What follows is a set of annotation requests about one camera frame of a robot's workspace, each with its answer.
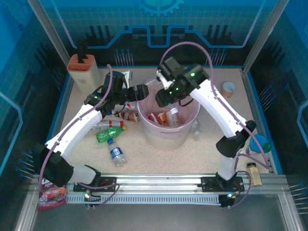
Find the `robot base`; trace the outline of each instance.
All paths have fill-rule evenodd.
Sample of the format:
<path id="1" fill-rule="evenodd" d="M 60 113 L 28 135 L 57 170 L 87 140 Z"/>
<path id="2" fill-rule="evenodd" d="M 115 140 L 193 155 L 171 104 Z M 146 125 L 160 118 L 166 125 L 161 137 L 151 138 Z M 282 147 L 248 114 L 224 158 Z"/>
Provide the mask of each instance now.
<path id="1" fill-rule="evenodd" d="M 104 185 L 110 185 L 110 184 L 115 184 L 116 183 L 116 177 L 100 177 L 98 180 L 98 183 L 96 185 L 93 185 L 94 187 L 102 187 Z M 91 190 L 93 192 L 114 192 L 116 187 L 110 187 L 110 188 L 105 188 L 105 189 L 96 189 L 96 190 Z M 73 191 L 74 192 L 86 192 L 88 188 L 85 188 L 79 184 L 75 184 Z"/>
<path id="2" fill-rule="evenodd" d="M 237 177 L 236 174 L 230 179 L 225 180 L 216 173 L 215 177 L 201 177 L 201 184 L 198 187 L 202 188 L 202 192 L 244 192 L 244 183 L 242 177 Z"/>

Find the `black mounting plate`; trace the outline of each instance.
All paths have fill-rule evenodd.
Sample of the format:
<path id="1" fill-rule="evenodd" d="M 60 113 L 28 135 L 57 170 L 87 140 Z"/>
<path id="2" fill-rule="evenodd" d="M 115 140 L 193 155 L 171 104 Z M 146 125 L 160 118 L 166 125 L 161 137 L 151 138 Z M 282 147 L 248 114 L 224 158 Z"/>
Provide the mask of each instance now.
<path id="1" fill-rule="evenodd" d="M 116 183 L 116 177 L 101 177 L 100 178 L 100 183 L 98 187 L 104 186 L 104 185 L 110 185 L 110 184 L 115 184 Z M 110 187 L 110 188 L 105 188 L 105 189 L 96 189 L 96 190 L 92 190 L 92 192 L 114 192 L 116 189 L 116 186 L 114 187 Z M 88 188 L 85 188 L 79 184 L 75 184 L 73 191 L 74 192 L 85 192 L 87 191 Z"/>
<path id="2" fill-rule="evenodd" d="M 241 192 L 245 191 L 243 178 L 235 177 L 233 184 L 226 189 L 221 189 L 219 185 L 216 183 L 216 177 L 201 177 L 201 184 L 198 187 L 202 188 L 202 192 L 236 192 L 238 191 L 238 187 Z"/>

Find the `water bottle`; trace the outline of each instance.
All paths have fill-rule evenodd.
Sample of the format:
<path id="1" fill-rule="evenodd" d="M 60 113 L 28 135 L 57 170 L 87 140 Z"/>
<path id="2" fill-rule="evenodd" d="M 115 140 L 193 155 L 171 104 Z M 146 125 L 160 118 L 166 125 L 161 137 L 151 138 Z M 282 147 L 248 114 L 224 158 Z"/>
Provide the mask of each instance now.
<path id="1" fill-rule="evenodd" d="M 199 131 L 199 127 L 200 127 L 200 124 L 198 122 L 197 119 L 195 119 L 193 121 L 193 125 L 192 125 L 192 128 L 191 128 L 191 132 L 193 133 L 193 138 L 195 141 L 198 141 L 198 136 L 200 136 L 200 131 Z"/>
<path id="2" fill-rule="evenodd" d="M 99 131 L 96 133 L 96 139 L 98 143 L 107 142 L 109 139 L 118 137 L 122 131 L 126 130 L 126 126 L 122 127 L 112 127 L 107 129 L 106 131 Z"/>
<path id="3" fill-rule="evenodd" d="M 115 163 L 116 166 L 122 167 L 123 164 L 126 164 L 127 161 L 122 150 L 117 146 L 113 139 L 109 139 L 107 141 L 108 149 L 110 151 L 110 155 Z"/>

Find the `blue plastic object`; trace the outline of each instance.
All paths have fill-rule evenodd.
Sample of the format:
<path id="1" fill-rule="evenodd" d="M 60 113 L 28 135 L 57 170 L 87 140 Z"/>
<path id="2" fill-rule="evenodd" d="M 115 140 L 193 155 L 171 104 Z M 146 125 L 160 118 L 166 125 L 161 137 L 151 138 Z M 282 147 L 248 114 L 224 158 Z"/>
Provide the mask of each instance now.
<path id="1" fill-rule="evenodd" d="M 257 141 L 260 143 L 261 147 L 263 148 L 263 151 L 265 153 L 268 153 L 271 150 L 271 145 L 270 142 L 268 141 L 268 139 L 261 135 L 261 134 L 257 134 L 255 135 Z M 257 146 L 257 143 L 255 142 L 254 139 L 250 139 L 250 149 L 256 153 L 261 153 L 260 149 Z"/>

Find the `glass panel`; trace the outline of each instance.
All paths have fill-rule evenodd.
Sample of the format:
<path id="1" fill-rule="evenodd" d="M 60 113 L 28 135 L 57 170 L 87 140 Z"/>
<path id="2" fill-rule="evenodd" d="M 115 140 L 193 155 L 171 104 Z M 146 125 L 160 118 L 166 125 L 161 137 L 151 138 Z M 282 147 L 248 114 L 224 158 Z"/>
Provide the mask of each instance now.
<path id="1" fill-rule="evenodd" d="M 242 65 L 275 0 L 43 0 L 70 55 L 86 39 L 98 65 L 157 65 L 167 47 L 197 42 L 215 65 Z M 208 64 L 192 47 L 172 53 Z"/>
<path id="2" fill-rule="evenodd" d="M 0 230 L 12 230 L 32 177 L 23 152 L 45 142 L 66 69 L 27 1 L 0 10 Z"/>
<path id="3" fill-rule="evenodd" d="M 251 68 L 283 173 L 300 213 L 307 213 L 308 3 L 290 0 Z M 307 224 L 307 217 L 302 217 Z"/>

